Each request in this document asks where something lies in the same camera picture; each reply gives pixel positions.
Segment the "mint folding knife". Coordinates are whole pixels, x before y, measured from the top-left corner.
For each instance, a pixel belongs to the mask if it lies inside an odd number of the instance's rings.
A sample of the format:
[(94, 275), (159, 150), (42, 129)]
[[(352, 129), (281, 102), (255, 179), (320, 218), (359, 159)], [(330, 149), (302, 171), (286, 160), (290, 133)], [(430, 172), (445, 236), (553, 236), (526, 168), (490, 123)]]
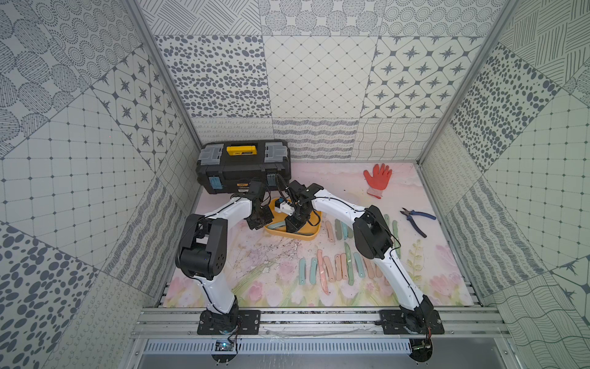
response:
[(310, 277), (309, 281), (310, 284), (315, 285), (317, 283), (317, 269), (318, 269), (318, 259), (312, 258), (310, 263)]

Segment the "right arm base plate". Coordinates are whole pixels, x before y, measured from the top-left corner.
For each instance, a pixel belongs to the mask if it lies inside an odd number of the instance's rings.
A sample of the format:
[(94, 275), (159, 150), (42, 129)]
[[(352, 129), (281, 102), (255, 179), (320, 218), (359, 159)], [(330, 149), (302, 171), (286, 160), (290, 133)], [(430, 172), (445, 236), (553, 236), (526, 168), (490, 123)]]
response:
[(422, 316), (421, 310), (406, 312), (397, 309), (379, 311), (380, 326), (385, 335), (443, 335), (442, 318), (437, 310)]

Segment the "green folding fruit knife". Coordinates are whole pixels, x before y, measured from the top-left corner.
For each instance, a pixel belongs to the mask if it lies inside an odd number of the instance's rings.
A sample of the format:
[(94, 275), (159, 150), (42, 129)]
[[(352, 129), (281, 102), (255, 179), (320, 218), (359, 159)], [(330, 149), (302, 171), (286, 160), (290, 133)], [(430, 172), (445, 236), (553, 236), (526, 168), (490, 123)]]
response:
[(353, 260), (350, 246), (345, 242), (345, 259), (346, 259), (346, 272), (347, 282), (349, 285), (354, 285), (354, 271), (353, 271)]

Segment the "sage green fruit knife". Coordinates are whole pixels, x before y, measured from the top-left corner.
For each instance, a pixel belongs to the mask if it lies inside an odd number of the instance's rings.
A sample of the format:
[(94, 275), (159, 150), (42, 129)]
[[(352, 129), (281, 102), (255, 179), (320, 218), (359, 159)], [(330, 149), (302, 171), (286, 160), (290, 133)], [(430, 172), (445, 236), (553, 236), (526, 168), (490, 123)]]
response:
[(338, 241), (341, 241), (343, 239), (342, 224), (337, 219), (334, 222), (334, 229), (335, 229), (336, 239)]

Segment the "teal lettered fruit knife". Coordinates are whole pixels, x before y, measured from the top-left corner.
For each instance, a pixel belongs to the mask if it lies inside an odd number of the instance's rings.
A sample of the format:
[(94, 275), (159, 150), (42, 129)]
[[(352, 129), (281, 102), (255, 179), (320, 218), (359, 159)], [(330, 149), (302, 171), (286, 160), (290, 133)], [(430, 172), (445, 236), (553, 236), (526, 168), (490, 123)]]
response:
[(342, 238), (346, 240), (348, 238), (348, 227), (343, 222), (341, 222), (341, 229)]

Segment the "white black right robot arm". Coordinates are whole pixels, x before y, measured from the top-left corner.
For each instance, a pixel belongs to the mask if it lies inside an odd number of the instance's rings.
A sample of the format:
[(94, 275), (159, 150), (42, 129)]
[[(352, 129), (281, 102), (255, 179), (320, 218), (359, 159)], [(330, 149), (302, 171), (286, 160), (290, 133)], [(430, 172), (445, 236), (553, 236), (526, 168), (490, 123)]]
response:
[(316, 183), (310, 186), (292, 181), (287, 184), (281, 175), (276, 176), (281, 199), (276, 210), (287, 217), (285, 231), (298, 233), (305, 225), (313, 225), (313, 213), (330, 215), (353, 229), (356, 250), (364, 258), (373, 260), (387, 279), (399, 302), (407, 330), (416, 334), (427, 330), (427, 321), (434, 312), (430, 299), (421, 292), (402, 266), (394, 242), (397, 240), (385, 223), (378, 207), (362, 208), (336, 195)]

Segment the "light green knife handle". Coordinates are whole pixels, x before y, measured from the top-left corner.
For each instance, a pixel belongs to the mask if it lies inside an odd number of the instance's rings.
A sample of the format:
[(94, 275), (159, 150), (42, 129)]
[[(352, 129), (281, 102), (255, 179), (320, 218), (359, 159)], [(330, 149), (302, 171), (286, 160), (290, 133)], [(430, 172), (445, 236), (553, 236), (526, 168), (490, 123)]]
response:
[(401, 248), (401, 244), (399, 242), (399, 235), (398, 235), (398, 223), (396, 220), (392, 221), (392, 234), (394, 237), (394, 250), (399, 255), (399, 249)]

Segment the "teal folding fruit knife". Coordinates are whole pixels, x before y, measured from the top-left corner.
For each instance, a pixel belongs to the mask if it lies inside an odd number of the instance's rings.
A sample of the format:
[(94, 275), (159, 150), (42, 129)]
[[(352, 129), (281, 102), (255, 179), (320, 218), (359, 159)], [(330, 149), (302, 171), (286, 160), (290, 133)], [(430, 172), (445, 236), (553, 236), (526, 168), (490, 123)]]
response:
[(354, 257), (354, 261), (355, 261), (355, 265), (356, 265), (356, 270), (357, 273), (359, 275), (360, 278), (365, 278), (366, 277), (366, 272), (365, 272), (365, 266), (364, 266), (364, 260), (363, 258), (360, 256), (360, 254), (358, 252), (355, 252), (353, 254)]

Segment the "pink folding fruit knife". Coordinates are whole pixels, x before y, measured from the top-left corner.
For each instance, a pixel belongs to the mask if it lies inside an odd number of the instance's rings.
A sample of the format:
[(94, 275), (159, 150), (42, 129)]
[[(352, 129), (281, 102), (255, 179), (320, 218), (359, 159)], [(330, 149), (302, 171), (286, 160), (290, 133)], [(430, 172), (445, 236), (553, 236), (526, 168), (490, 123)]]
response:
[(327, 273), (327, 279), (330, 283), (334, 283), (336, 281), (335, 273), (333, 271), (333, 264), (332, 261), (328, 256), (324, 256), (324, 268)]

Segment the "long coral fruit knife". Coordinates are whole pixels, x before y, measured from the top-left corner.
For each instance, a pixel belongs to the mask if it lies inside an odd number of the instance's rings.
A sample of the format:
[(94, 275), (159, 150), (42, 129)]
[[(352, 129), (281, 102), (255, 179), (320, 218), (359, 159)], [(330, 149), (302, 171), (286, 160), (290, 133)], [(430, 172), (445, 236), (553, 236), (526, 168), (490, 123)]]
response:
[(325, 295), (329, 295), (329, 289), (327, 285), (327, 273), (324, 266), (324, 255), (321, 249), (317, 250), (317, 261), (318, 261), (318, 271), (320, 274), (320, 281), (321, 281), (321, 288)]

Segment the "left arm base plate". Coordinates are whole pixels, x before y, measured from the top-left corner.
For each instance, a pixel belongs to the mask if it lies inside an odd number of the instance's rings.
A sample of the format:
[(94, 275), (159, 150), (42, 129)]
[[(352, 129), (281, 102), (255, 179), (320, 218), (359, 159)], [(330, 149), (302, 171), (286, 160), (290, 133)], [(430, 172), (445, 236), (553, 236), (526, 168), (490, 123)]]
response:
[(221, 315), (206, 310), (201, 313), (198, 335), (257, 335), (260, 328), (261, 311), (237, 310)]

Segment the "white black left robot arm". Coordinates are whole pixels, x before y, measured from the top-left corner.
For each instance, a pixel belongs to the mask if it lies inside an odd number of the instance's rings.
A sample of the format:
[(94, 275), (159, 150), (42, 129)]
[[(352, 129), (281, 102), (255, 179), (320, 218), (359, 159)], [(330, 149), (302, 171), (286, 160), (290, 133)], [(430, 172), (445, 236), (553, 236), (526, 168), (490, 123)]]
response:
[(241, 221), (246, 221), (251, 230), (270, 224), (273, 214), (265, 201), (266, 195), (267, 186), (253, 180), (246, 192), (232, 195), (219, 209), (186, 218), (175, 265), (186, 277), (200, 283), (207, 298), (207, 312), (213, 318), (231, 323), (237, 319), (238, 301), (223, 274), (228, 232)]

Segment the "yellow plastic storage tray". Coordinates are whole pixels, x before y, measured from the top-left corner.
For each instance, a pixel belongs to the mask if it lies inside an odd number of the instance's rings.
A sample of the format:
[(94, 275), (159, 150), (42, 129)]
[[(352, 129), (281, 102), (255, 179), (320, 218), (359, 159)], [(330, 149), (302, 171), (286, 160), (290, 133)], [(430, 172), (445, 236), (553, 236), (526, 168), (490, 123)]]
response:
[[(282, 214), (282, 213), (277, 213), (274, 209), (274, 203), (278, 198), (273, 198), (271, 200), (271, 204), (270, 204), (270, 209), (273, 212), (273, 223), (276, 222), (280, 222), (280, 221), (285, 221), (285, 218), (287, 217), (287, 215)], [(307, 224), (305, 224), (304, 227), (302, 227), (301, 230), (299, 230), (299, 232), (297, 233), (288, 233), (286, 227), (285, 228), (279, 228), (278, 230), (270, 230), (266, 225), (264, 226), (264, 230), (267, 231), (269, 234), (271, 235), (275, 235), (275, 236), (281, 236), (284, 238), (294, 238), (296, 240), (300, 240), (300, 241), (311, 241), (314, 240), (316, 238), (316, 236), (319, 234), (320, 230), (321, 230), (321, 222), (322, 222), (322, 213), (321, 212), (312, 212), (310, 214), (310, 221), (307, 222)]]

